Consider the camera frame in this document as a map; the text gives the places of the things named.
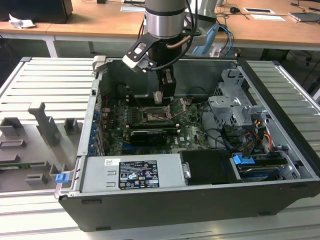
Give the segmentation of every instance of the sticker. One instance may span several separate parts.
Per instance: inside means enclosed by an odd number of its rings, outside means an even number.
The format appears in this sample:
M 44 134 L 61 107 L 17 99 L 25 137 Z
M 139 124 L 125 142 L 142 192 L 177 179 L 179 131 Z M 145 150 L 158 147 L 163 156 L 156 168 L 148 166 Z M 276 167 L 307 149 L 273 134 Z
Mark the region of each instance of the sticker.
M 19 169 L 18 166 L 3 166 L 0 167 L 0 170 L 12 170 L 12 169 Z
M 106 158 L 104 160 L 105 166 L 119 166 L 121 158 Z
M 159 173 L 156 160 L 119 161 L 119 188 L 159 188 Z

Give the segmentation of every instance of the white desk leg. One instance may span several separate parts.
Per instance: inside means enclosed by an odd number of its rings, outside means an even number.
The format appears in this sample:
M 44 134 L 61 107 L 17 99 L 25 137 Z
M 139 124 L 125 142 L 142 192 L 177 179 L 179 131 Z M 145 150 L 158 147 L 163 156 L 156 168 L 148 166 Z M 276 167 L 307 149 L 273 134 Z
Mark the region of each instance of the white desk leg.
M 55 38 L 52 35 L 46 35 L 42 38 L 45 41 L 51 58 L 58 58 L 57 50 L 55 47 Z
M 91 54 L 94 54 L 96 51 L 95 51 L 95 47 L 94 47 L 94 43 L 92 41 L 88 41 L 89 43 L 89 50 L 90 50 L 90 53 Z

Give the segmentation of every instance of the power supply label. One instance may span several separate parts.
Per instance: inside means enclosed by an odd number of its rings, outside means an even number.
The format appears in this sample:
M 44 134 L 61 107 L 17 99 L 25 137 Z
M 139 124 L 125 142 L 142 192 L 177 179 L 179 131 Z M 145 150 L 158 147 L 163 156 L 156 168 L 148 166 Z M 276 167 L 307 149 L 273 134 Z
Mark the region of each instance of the power supply label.
M 119 163 L 119 188 L 159 188 L 157 161 L 121 161 Z

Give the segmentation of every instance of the blue cable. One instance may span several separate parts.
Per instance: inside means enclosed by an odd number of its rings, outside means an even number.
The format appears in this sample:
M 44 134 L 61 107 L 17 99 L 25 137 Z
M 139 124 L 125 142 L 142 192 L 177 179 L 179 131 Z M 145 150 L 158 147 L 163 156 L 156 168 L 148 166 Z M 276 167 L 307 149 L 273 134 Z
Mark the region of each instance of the blue cable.
M 226 28 L 224 28 L 223 26 L 221 26 L 220 25 L 220 28 L 222 28 L 227 34 L 228 34 L 228 36 L 229 36 L 229 39 L 230 39 L 230 45 L 229 45 L 229 49 L 228 49 L 228 51 L 226 52 L 226 54 L 225 54 L 225 58 L 227 58 L 227 56 L 228 56 L 228 53 L 230 52 L 230 50 L 231 50 L 231 46 L 232 46 L 232 39 L 231 39 L 231 35 L 230 35 L 230 32 L 226 29 Z

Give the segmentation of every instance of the circuit board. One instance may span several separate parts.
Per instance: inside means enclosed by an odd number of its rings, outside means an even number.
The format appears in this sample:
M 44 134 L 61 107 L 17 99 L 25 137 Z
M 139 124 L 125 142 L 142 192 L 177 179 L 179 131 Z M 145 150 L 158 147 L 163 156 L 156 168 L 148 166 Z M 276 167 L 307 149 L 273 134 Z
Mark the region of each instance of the circuit board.
M 119 100 L 109 106 L 104 120 L 106 155 L 176 154 L 182 150 L 210 149 L 199 123 L 200 103 L 185 105 L 183 98 L 173 102 L 169 107 L 140 107 Z M 137 131 L 165 132 L 165 144 L 133 146 L 132 134 Z

